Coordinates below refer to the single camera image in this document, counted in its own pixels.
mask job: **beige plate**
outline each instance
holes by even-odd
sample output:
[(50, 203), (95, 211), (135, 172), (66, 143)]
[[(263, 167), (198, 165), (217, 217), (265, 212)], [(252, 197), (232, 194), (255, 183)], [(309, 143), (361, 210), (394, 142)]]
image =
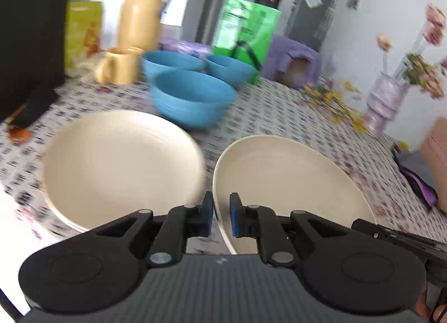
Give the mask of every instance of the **beige plate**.
[(272, 208), (279, 216), (305, 210), (346, 227), (357, 218), (376, 223), (360, 190), (337, 165), (296, 141), (279, 136), (249, 136), (220, 156), (213, 177), (218, 224), (233, 254), (256, 253), (252, 238), (232, 236), (229, 196), (242, 204)]
[(185, 131), (150, 114), (90, 114), (48, 147), (43, 180), (50, 208), (86, 231), (138, 209), (155, 215), (196, 204), (203, 194), (202, 152)]

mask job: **vase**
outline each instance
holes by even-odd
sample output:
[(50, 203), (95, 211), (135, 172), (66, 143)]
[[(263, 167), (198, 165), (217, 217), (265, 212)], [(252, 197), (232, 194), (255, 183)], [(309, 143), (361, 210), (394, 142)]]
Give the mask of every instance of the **vase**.
[(365, 128), (374, 137), (380, 137), (388, 122), (394, 120), (408, 92), (410, 84), (382, 73), (374, 83), (367, 99)]

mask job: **thermos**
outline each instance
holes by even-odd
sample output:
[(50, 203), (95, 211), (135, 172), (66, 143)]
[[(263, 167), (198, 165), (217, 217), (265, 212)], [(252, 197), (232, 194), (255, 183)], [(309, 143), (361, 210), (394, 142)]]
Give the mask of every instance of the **thermos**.
[(158, 49), (160, 18), (171, 0), (124, 0), (118, 29), (118, 46), (137, 47), (144, 51)]

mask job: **black cable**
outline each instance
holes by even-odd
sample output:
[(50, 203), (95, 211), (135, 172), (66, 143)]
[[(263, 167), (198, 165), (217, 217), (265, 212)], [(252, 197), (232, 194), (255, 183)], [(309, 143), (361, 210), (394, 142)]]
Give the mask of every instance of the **black cable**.
[(23, 318), (22, 313), (20, 313), (14, 304), (12, 304), (8, 297), (3, 293), (2, 289), (0, 289), (0, 306), (14, 320), (14, 322), (18, 322)]

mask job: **yellow mug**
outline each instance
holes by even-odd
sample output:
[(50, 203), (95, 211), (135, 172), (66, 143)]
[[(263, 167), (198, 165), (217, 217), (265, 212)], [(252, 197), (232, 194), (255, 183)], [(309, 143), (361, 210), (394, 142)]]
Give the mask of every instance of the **yellow mug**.
[(112, 47), (95, 69), (99, 83), (133, 84), (140, 74), (140, 57), (143, 50), (137, 47)]

